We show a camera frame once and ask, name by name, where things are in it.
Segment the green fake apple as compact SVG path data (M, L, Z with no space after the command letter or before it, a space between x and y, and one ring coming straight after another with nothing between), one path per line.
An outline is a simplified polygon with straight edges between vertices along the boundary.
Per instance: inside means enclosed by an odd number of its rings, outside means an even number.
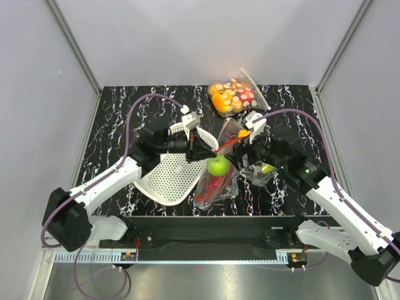
M212 176L225 176L231 167L231 163L225 158L224 155L217 155L216 157L207 161L207 171Z

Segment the clear red-zip bag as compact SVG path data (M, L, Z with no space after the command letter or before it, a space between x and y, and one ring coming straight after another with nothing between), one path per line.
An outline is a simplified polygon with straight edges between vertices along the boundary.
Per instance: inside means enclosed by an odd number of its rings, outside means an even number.
M228 154L233 146L242 138L233 136L222 142L216 150L216 157L208 159L202 171L200 180L194 193L194 205L200 210L207 210L218 201L238 195L238 170L228 160Z

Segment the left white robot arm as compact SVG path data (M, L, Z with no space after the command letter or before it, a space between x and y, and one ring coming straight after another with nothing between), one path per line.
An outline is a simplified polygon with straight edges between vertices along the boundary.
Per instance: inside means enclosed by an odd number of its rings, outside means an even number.
M95 240L129 247L135 226L123 216L96 216L95 210L130 184L163 206L180 204L217 149L217 139L200 127L186 129L179 123L156 131L144 129L127 154L101 174L68 191L59 187L50 194L42 220L42 245L51 247L45 237L50 234L69 252Z

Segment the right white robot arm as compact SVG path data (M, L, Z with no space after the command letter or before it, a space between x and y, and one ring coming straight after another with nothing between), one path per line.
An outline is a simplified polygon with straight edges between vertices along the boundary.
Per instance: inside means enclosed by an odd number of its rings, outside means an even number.
M298 193L325 209L344 229L335 232L299 217L284 231L285 243L315 246L342 259L365 283L379 286L399 263L399 233L375 220L347 194L333 174L316 159L301 152L296 142L257 137L237 142L226 158L242 169L266 163Z

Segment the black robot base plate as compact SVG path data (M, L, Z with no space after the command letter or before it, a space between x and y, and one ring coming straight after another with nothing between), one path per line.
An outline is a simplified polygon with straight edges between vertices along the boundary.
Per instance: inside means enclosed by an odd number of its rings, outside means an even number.
M129 244L99 247L137 249L141 263L276 263L277 251L300 249L294 231L307 220L338 225L329 216L134 216Z

